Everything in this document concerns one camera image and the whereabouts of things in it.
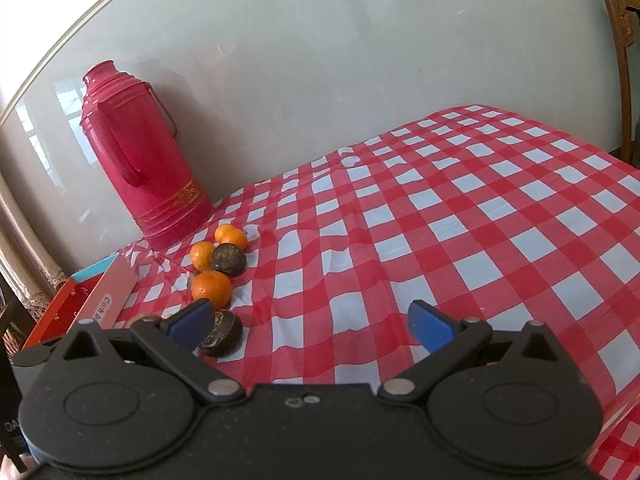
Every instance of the mandarin orange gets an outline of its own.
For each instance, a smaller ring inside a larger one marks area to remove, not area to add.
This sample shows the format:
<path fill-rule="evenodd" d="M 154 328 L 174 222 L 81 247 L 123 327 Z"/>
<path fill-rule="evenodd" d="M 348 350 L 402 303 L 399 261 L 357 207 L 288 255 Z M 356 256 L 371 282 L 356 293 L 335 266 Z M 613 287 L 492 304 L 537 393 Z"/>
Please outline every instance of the mandarin orange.
<path fill-rule="evenodd" d="M 231 280 L 216 270 L 207 270 L 194 277 L 191 282 L 191 295 L 194 300 L 206 298 L 216 310 L 226 307 L 231 300 L 233 286 Z"/>
<path fill-rule="evenodd" d="M 235 229 L 235 227 L 233 227 L 231 224 L 221 224 L 218 226 L 218 228 L 216 229 L 216 232 L 213 233 L 216 241 L 221 244 L 222 243 L 222 237 L 228 233 L 229 231 L 232 231 L 233 229 Z"/>
<path fill-rule="evenodd" d="M 211 270 L 211 255 L 215 249 L 215 246 L 206 240 L 193 244 L 189 251 L 193 266 L 198 270 Z"/>
<path fill-rule="evenodd" d="M 246 234 L 240 229 L 233 229 L 231 231 L 227 231 L 222 238 L 220 238 L 221 244 L 233 244 L 238 246 L 241 251 L 246 249 L 249 241 L 246 239 Z"/>

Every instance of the wooden chair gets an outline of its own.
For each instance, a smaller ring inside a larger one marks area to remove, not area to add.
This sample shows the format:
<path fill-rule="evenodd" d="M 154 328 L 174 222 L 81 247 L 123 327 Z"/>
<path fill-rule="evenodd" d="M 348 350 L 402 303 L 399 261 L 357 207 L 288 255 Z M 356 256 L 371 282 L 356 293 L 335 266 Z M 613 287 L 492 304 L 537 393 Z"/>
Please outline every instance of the wooden chair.
<path fill-rule="evenodd" d="M 640 16 L 640 0 L 604 0 L 609 13 L 613 42 L 618 59 L 620 76 L 620 101 L 622 106 L 622 146 L 620 160 L 632 163 L 634 142 L 632 141 L 633 121 L 631 117 L 631 82 L 626 50 L 636 42 L 630 12 Z"/>

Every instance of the white wall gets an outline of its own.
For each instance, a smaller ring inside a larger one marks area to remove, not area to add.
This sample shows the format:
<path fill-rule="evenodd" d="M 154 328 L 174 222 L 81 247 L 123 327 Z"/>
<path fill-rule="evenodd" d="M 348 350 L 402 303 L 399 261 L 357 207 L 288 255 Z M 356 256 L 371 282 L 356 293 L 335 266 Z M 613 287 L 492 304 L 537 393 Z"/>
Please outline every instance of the white wall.
<path fill-rule="evenodd" d="M 214 200 L 465 103 L 620 144 L 602 0 L 114 0 L 24 95 L 33 129 L 14 110 L 0 133 L 5 179 L 69 270 L 139 235 L 56 98 L 104 59 L 158 90 Z"/>
<path fill-rule="evenodd" d="M 31 70 L 97 0 L 0 0 L 0 113 Z"/>

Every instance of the red thermos flask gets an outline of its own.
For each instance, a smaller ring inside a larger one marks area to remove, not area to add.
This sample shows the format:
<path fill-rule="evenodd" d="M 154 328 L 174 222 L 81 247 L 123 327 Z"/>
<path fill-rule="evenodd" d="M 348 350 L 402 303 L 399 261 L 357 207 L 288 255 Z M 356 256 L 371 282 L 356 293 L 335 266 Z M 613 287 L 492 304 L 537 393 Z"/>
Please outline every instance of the red thermos flask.
<path fill-rule="evenodd" d="M 105 173 L 155 251 L 193 235 L 212 205 L 191 173 L 151 85 L 116 69 L 112 60 L 82 79 L 80 124 Z"/>

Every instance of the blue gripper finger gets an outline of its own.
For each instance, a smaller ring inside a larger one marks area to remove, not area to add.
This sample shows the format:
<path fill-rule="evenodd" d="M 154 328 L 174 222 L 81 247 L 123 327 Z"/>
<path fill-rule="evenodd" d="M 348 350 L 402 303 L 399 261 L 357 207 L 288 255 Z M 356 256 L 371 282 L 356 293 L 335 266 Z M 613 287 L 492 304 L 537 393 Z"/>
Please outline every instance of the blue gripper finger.
<path fill-rule="evenodd" d="M 167 336 L 193 351 L 213 330 L 216 311 L 209 300 L 197 300 L 161 323 Z"/>
<path fill-rule="evenodd" d="M 409 306 L 406 323 L 411 335 L 430 353 L 453 341 L 460 332 L 457 321 L 422 300 Z"/>

